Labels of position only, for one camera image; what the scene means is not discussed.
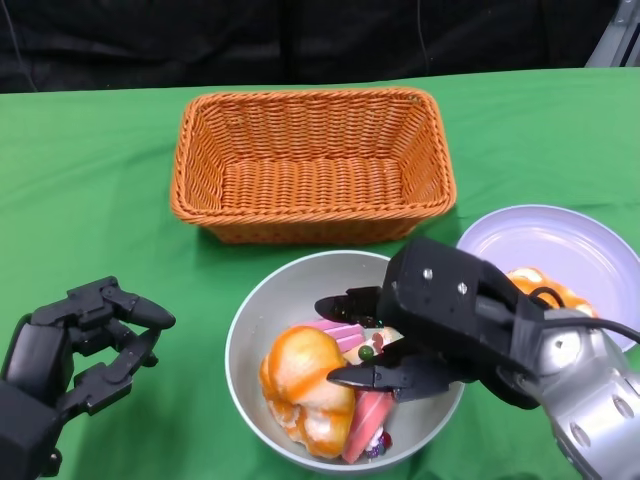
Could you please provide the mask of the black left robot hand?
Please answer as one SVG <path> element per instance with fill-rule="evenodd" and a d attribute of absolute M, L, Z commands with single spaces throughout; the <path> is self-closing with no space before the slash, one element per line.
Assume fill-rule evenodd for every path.
<path fill-rule="evenodd" d="M 1 368 L 1 476 L 54 477 L 62 428 L 126 396 L 175 317 L 106 277 L 18 322 Z"/>

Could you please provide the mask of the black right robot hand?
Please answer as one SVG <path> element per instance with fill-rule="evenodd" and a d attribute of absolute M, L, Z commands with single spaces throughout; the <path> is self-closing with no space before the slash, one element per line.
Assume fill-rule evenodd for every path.
<path fill-rule="evenodd" d="M 351 288 L 342 295 L 315 302 L 315 311 L 324 319 L 345 325 L 377 328 L 382 289 L 377 286 Z M 498 371 L 482 369 L 466 360 L 449 359 L 415 341 L 402 337 L 382 348 L 382 352 L 358 365 L 339 367 L 327 374 L 333 384 L 358 391 L 390 393 L 399 402 L 409 402 L 444 394 L 456 382 L 481 382 L 505 403 L 533 410 L 539 402 L 517 383 Z"/>

